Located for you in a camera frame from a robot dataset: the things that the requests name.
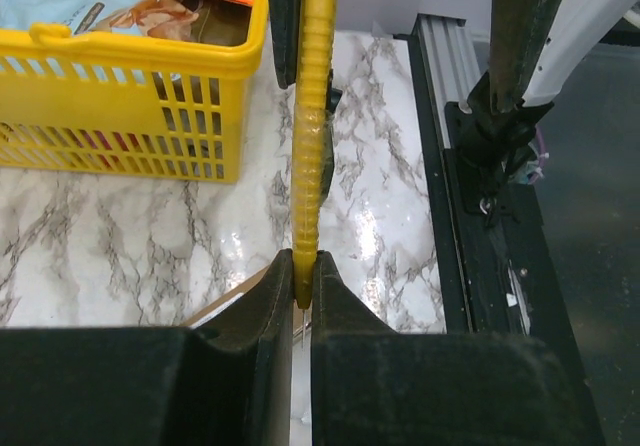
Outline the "brown cardboard express box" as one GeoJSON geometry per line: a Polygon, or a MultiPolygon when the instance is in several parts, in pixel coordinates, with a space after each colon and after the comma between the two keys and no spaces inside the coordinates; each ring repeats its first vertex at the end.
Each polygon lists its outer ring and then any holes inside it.
{"type": "Polygon", "coordinates": [[[265,267],[258,271],[253,276],[246,279],[241,284],[237,285],[231,291],[223,294],[220,298],[216,299],[213,303],[207,305],[202,310],[198,311],[189,319],[182,323],[182,326],[188,328],[198,328],[214,317],[219,315],[234,302],[241,299],[246,293],[248,293],[253,287],[255,287],[259,281],[264,277],[268,268],[265,267]]]}

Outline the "yellow utility knife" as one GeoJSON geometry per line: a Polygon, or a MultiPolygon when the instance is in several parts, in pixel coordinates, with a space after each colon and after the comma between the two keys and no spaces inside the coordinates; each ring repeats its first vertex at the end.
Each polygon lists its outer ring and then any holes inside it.
{"type": "Polygon", "coordinates": [[[294,293],[306,333],[312,276],[319,240],[319,211],[325,167],[325,131],[333,114],[331,67],[338,0],[302,0],[291,165],[291,226],[294,293]]]}

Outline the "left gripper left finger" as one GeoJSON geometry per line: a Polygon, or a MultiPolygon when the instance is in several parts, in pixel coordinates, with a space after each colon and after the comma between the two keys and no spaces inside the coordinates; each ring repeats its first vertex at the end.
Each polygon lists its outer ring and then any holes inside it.
{"type": "Polygon", "coordinates": [[[196,327],[5,328],[5,445],[285,445],[293,262],[196,327]]]}

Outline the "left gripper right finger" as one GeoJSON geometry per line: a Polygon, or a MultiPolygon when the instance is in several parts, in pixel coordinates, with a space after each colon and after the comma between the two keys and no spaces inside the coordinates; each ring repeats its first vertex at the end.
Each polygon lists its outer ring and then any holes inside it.
{"type": "Polygon", "coordinates": [[[316,445],[600,445],[559,358],[529,336],[400,333],[320,252],[313,270],[316,445]]]}

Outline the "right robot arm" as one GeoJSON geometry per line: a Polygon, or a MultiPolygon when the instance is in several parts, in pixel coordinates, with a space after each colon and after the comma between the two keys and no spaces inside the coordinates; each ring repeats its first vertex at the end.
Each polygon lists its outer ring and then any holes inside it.
{"type": "MultiPolygon", "coordinates": [[[[303,1],[269,0],[274,67],[281,88],[296,81],[303,1]]],[[[550,103],[577,64],[637,1],[491,0],[492,112],[550,103]]]]}

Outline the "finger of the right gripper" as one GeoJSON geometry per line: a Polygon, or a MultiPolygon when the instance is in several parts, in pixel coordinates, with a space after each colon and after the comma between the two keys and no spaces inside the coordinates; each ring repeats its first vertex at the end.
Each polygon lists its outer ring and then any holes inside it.
{"type": "Polygon", "coordinates": [[[523,101],[562,0],[492,0],[489,54],[491,110],[523,101]]]}
{"type": "Polygon", "coordinates": [[[295,83],[302,0],[268,0],[273,60],[281,89],[295,83]]]}

